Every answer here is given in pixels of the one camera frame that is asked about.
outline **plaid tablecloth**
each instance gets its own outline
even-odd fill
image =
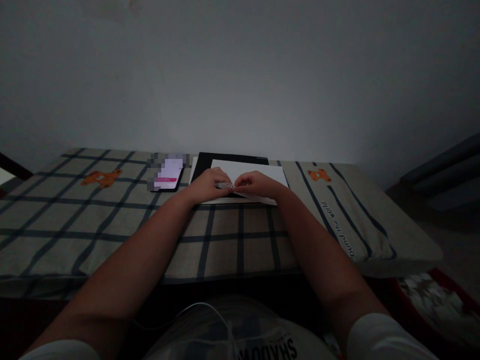
[[[150,158],[148,152],[71,149],[0,200],[0,296],[68,298],[173,196],[147,191]],[[189,161],[179,190],[188,185],[192,156]],[[364,274],[411,274],[441,259],[440,249],[355,166],[270,164],[283,166],[290,188]],[[82,185],[93,171],[108,177],[116,170],[121,173],[111,186]],[[191,212],[162,281],[296,271],[277,207],[200,205]]]

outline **shirt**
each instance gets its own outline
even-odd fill
[[[226,324],[213,309],[197,305],[162,335],[144,359],[336,359],[315,334],[252,299],[230,297],[210,304]],[[349,360],[436,359],[394,319],[378,313],[367,314],[352,326],[346,356]],[[100,356],[85,342],[59,340],[21,358],[40,359],[100,360]]]

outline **gray wall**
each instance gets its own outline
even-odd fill
[[[357,164],[381,187],[480,131],[477,1],[2,1],[0,152]]]

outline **forearm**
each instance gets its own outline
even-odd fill
[[[28,351],[78,339],[112,358],[130,320],[162,277],[192,205],[182,192],[166,201],[98,268]]]
[[[276,199],[295,257],[345,349],[350,328],[369,313],[388,314],[338,242],[290,190]]]
[[[166,201],[98,268],[66,310],[132,318],[162,277],[191,208],[182,192]]]

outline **orange bear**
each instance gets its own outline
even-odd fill
[[[323,169],[318,169],[318,171],[310,171],[308,170],[308,174],[313,179],[313,181],[317,181],[318,179],[324,179],[327,183],[332,182],[332,179],[327,175],[327,172]]]
[[[107,174],[100,171],[94,171],[91,172],[81,184],[85,186],[88,184],[100,183],[100,189],[110,188],[121,173],[122,170],[120,169]]]

